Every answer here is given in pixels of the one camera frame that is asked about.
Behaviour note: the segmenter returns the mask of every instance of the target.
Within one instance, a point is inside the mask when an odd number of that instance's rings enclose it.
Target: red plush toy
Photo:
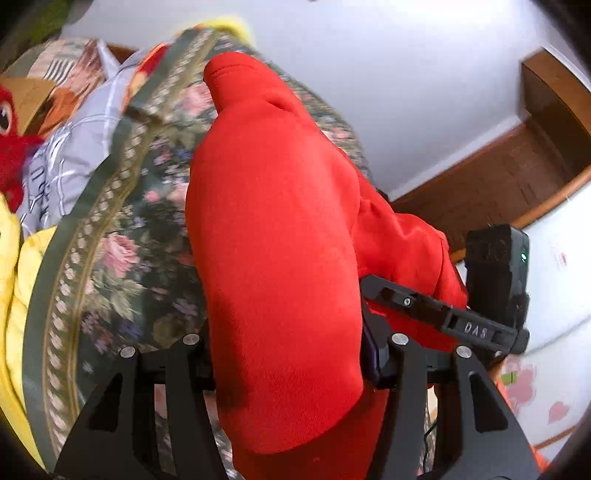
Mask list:
[[[43,139],[18,134],[18,117],[12,94],[0,87],[0,192],[6,197],[11,212],[22,203],[22,167]]]

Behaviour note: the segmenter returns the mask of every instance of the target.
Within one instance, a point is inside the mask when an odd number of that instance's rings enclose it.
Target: red fabric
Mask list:
[[[362,479],[388,394],[361,377],[359,278],[465,307],[446,239],[395,214],[259,61],[225,53],[204,79],[219,116],[191,165],[186,218],[234,464],[252,480]],[[455,344],[387,316],[425,346]]]
[[[0,128],[0,192],[6,197],[11,212],[22,203],[21,170],[31,150],[43,140],[30,135],[18,135],[18,115],[14,109],[12,94],[0,87],[0,111],[8,122]]]

